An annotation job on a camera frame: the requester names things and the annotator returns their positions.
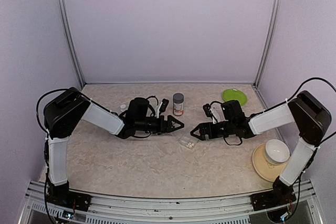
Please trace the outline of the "small white-capped pill bottle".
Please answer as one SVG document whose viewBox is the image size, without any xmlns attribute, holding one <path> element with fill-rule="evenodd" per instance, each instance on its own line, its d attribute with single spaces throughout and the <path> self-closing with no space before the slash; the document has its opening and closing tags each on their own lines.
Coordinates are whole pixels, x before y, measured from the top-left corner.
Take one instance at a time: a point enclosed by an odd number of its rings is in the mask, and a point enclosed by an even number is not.
<svg viewBox="0 0 336 224">
<path fill-rule="evenodd" d="M 120 111 L 123 112 L 127 109 L 127 106 L 125 104 L 120 105 Z"/>
</svg>

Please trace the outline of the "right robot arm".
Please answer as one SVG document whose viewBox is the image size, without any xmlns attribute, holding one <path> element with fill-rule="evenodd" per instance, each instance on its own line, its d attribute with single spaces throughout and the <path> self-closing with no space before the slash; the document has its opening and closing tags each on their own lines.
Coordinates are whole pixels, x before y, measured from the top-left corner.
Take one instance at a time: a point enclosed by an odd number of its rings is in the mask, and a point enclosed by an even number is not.
<svg viewBox="0 0 336 224">
<path fill-rule="evenodd" d="M 280 183 L 269 192 L 273 205 L 281 204 L 289 196 L 289 189 L 308 167 L 332 122 L 329 110 L 310 92 L 302 91 L 290 101 L 246 117 L 237 100 L 221 103 L 224 121 L 200 123 L 190 135 L 204 141 L 231 135 L 240 140 L 261 135 L 266 131 L 294 123 L 299 130 L 299 140 L 285 169 L 277 177 Z"/>
</svg>

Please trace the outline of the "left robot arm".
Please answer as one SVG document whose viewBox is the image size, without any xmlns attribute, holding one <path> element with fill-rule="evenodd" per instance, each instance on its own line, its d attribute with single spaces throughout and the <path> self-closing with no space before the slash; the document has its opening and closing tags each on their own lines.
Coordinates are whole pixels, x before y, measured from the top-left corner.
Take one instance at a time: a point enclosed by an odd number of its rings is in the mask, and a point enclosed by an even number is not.
<svg viewBox="0 0 336 224">
<path fill-rule="evenodd" d="M 44 109 L 44 130 L 47 136 L 48 178 L 55 186 L 53 197 L 66 206 L 73 201 L 73 193 L 65 186 L 68 182 L 68 141 L 81 124 L 90 124 L 120 139 L 146 138 L 150 135 L 172 133 L 184 128 L 184 123 L 172 115 L 165 115 L 169 101 L 150 97 L 132 99 L 125 111 L 113 112 L 78 89 L 63 88 L 50 91 L 58 94 Z"/>
</svg>

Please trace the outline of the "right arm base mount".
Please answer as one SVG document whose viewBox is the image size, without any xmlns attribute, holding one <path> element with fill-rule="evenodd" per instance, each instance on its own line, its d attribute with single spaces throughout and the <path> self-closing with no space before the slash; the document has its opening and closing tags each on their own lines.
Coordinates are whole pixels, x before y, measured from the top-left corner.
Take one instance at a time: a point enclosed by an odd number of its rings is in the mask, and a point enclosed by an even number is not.
<svg viewBox="0 0 336 224">
<path fill-rule="evenodd" d="M 251 203 L 254 211 L 273 208 L 296 201 L 293 185 L 287 186 L 279 179 L 272 185 L 272 190 L 251 195 Z"/>
</svg>

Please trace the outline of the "clear plastic pill organizer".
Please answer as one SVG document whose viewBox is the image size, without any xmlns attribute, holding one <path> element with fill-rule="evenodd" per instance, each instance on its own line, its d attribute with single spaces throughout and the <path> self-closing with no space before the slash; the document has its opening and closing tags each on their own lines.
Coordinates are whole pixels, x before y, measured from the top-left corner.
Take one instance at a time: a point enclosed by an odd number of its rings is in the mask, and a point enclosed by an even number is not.
<svg viewBox="0 0 336 224">
<path fill-rule="evenodd" d="M 179 138 L 178 142 L 182 147 L 193 150 L 198 143 L 198 139 L 191 136 L 190 133 L 186 133 Z"/>
</svg>

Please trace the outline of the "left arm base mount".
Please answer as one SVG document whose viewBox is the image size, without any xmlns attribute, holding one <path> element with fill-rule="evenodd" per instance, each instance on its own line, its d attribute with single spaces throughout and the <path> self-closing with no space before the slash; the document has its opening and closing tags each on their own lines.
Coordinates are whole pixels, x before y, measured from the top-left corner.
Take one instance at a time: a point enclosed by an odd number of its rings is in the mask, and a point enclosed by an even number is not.
<svg viewBox="0 0 336 224">
<path fill-rule="evenodd" d="M 70 190 L 69 182 L 66 182 L 59 186 L 48 184 L 46 200 L 57 206 L 87 212 L 91 203 L 91 196 Z"/>
</svg>

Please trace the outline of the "orange grey-capped pill bottle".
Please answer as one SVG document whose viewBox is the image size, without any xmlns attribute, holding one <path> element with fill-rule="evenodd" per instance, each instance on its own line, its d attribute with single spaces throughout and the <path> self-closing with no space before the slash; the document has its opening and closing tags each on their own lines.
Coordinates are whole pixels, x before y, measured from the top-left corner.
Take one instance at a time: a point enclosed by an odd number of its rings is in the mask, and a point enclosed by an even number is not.
<svg viewBox="0 0 336 224">
<path fill-rule="evenodd" d="M 181 93 L 173 94 L 173 114 L 181 116 L 184 113 L 184 95 Z"/>
</svg>

